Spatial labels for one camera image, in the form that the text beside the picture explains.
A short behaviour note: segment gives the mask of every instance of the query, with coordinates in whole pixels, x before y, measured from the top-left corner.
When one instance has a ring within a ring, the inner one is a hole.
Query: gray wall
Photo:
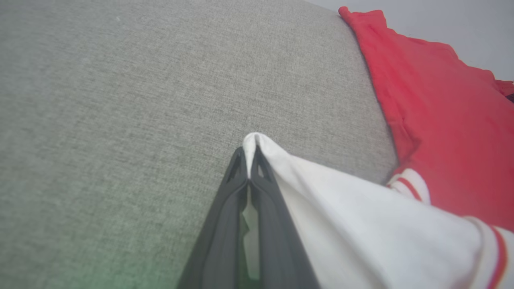
[[[409,37],[450,44],[466,64],[514,80],[513,0],[306,0],[337,11],[382,10]]]

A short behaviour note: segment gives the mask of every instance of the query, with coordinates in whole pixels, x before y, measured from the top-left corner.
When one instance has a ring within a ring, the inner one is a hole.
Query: red cloth
[[[514,231],[512,81],[467,66],[447,44],[397,34],[382,11],[339,14],[368,63],[397,172],[419,173],[432,205]]]

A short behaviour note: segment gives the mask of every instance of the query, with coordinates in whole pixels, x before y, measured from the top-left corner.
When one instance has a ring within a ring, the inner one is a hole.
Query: gray fabric surface
[[[352,31],[298,1],[0,2],[2,288],[169,288],[250,132],[383,182]]]

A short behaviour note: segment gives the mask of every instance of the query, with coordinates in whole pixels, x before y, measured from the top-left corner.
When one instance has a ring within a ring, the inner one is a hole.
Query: white fabric with red stripe
[[[289,155],[259,133],[243,142],[248,168],[257,145],[323,288],[514,287],[514,234],[428,206],[415,171],[387,188]]]

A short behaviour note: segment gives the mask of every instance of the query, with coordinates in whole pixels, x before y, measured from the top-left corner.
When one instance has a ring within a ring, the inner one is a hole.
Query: gray upholstery
[[[250,132],[384,182],[355,37],[297,1],[0,2],[2,288],[170,288]]]

